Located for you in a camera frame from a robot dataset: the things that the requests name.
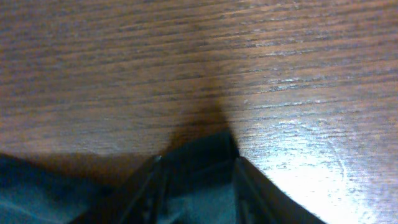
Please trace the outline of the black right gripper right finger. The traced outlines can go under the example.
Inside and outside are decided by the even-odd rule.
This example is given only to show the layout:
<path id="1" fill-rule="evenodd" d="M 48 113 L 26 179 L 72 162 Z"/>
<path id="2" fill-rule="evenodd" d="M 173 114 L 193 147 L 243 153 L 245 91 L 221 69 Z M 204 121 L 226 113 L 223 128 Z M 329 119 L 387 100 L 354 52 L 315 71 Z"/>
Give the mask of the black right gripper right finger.
<path id="1" fill-rule="evenodd" d="M 234 162 L 233 186 L 237 223 L 324 224 L 283 193 L 244 157 Z"/>

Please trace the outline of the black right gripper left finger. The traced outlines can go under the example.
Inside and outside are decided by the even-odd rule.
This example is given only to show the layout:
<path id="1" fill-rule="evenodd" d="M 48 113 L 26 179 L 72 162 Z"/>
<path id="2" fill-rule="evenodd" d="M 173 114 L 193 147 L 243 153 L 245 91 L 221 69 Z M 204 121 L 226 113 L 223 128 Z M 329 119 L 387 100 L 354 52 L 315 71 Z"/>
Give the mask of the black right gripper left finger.
<path id="1" fill-rule="evenodd" d="M 156 223 L 167 181 L 162 157 L 151 157 L 120 188 L 71 223 Z"/>

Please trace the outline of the dark green t-shirt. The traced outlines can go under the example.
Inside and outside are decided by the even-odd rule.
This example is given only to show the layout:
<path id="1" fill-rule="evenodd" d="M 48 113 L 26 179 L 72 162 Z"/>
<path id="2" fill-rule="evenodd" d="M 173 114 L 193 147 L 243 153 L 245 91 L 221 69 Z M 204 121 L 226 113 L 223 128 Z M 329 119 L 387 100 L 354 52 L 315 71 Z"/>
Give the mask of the dark green t-shirt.
<path id="1" fill-rule="evenodd" d="M 238 155 L 227 132 L 162 155 L 168 181 L 156 223 L 234 223 L 232 170 Z M 97 184 L 2 156 L 1 222 L 71 223 L 120 186 Z"/>

